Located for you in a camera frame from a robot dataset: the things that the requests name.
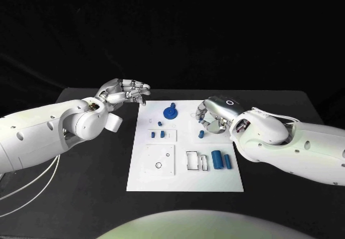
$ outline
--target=robotic hand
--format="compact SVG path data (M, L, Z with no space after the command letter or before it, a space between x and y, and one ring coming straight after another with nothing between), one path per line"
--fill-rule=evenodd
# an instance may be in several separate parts
M133 80L107 82L96 97L52 104L0 118L0 174L35 166L103 129L117 132L123 119L111 111L123 102L146 104L150 86Z
M204 120L210 111L214 122ZM303 123L253 108L230 97L213 96L198 106L197 120L211 133L230 130L238 152L316 182L345 186L345 130Z

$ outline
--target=blue cylinder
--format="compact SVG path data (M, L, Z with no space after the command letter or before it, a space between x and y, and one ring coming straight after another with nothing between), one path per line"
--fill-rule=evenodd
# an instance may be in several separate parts
M204 138L204 134L205 134L205 131L201 130L201 131L200 131L200 138Z
M172 103L171 107L168 107L163 111L163 116L172 120L178 116L178 110L175 109L175 103Z
M224 164L223 164L223 159L221 159L221 151L215 150L213 151L213 161L214 161L214 169L223 169Z
M224 158L225 158L227 169L231 169L231 162L230 162L228 154L224 155Z

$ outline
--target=black tabletop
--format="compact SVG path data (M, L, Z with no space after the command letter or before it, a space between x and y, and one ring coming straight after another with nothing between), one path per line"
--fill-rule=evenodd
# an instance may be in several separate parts
M97 89L68 88L58 102L94 96ZM150 100L204 100L234 97L246 109L259 107L301 121L322 123L308 95L299 91L152 90ZM244 193L127 192L137 104L116 114L124 119L117 133L107 130L61 155L55 178L36 200L0 218L0 235L91 239L133 219L153 213L205 209L267 219L316 238L345 238L345 187L316 183L267 163L253 163L237 152ZM25 185L51 161L6 174L2 194ZM21 206L41 191L51 174L10 199L0 214Z

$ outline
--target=black backdrop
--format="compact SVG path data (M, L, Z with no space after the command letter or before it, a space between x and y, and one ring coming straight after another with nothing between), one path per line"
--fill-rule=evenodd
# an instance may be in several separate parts
M335 8L2 0L2 115L117 77L155 89L302 90L342 127Z

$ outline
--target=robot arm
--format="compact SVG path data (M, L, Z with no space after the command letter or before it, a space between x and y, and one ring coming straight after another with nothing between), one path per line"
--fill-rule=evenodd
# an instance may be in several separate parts
M204 120L208 111L213 123ZM345 130L299 122L257 108L246 111L228 97L210 97L198 107L197 119L213 133L230 130L230 139L250 161L267 162L316 182L345 186Z
M52 104L0 118L0 174L35 166L72 146L93 140L103 129L117 132L123 119L111 111L123 102L145 105L149 85L114 79L96 97Z

